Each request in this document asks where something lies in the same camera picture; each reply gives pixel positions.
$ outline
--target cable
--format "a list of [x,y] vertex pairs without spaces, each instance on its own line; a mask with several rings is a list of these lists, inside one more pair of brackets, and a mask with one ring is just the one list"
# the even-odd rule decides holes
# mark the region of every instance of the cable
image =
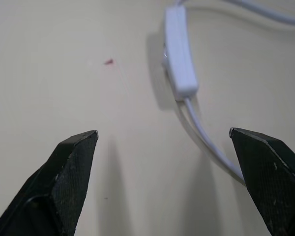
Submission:
[[[187,0],[176,0],[176,5],[181,5]],[[272,19],[274,21],[278,21],[287,25],[295,26],[295,17],[285,15],[283,13],[268,9],[260,4],[254,3],[251,0],[223,0],[229,3],[241,6],[249,11]]]
[[190,115],[190,118],[196,127],[196,129],[199,132],[199,135],[201,139],[204,141],[206,146],[216,155],[218,160],[223,163],[231,172],[233,172],[236,176],[238,176],[240,179],[244,180],[242,172],[240,168],[236,167],[225,155],[224,153],[218,149],[218,147],[212,142],[210,137],[207,135],[205,130],[202,128],[200,122],[198,121],[198,118],[195,114],[195,111],[191,105],[190,98],[185,98],[184,100],[185,105],[187,107],[188,113]]

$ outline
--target white tabletop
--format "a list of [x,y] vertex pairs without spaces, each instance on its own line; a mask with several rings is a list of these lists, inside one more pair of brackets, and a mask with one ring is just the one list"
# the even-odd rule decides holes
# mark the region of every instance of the white tabletop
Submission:
[[[230,127],[295,152],[295,29],[209,2],[188,11],[204,128],[237,165]],[[295,14],[295,0],[276,2]],[[269,235],[174,101],[161,67],[170,4],[0,1],[0,216],[60,141],[97,129],[77,236]]]

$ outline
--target beige surface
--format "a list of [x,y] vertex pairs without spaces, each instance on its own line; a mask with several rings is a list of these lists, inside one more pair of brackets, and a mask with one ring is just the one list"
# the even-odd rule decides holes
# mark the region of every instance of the beige surface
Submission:
[[[295,10],[288,2],[277,6]],[[77,236],[269,235],[246,189],[205,157],[174,102],[160,65],[169,4],[0,1],[0,215],[58,142],[98,129]],[[295,151],[295,30],[256,20],[189,11],[194,106],[237,164],[232,126]]]

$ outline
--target white cable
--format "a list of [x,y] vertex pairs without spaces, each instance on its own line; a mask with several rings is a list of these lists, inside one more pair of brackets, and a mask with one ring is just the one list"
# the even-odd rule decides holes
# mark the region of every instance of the white cable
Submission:
[[[181,5],[187,0],[176,0],[176,5]],[[278,21],[287,25],[295,26],[295,17],[285,15],[278,11],[268,9],[260,4],[254,3],[251,0],[223,0],[229,3],[241,6],[249,11],[262,15],[264,17],[270,18],[274,21]]]
[[225,155],[224,153],[218,149],[218,147],[212,142],[210,137],[207,135],[205,130],[202,128],[200,122],[198,121],[198,118],[195,114],[195,111],[191,105],[190,98],[185,98],[184,102],[186,104],[188,113],[190,115],[190,118],[196,127],[197,131],[199,132],[199,135],[201,139],[204,141],[206,146],[216,155],[218,160],[223,163],[231,172],[233,172],[236,176],[238,176],[240,179],[244,180],[244,177],[242,175],[242,172],[240,168],[236,167]]

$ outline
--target small red debris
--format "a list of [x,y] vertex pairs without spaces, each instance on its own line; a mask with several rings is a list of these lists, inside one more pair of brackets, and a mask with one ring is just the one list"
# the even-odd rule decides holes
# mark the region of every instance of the small red debris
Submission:
[[104,65],[111,65],[114,64],[114,60],[113,59],[109,59],[107,61],[104,62]]

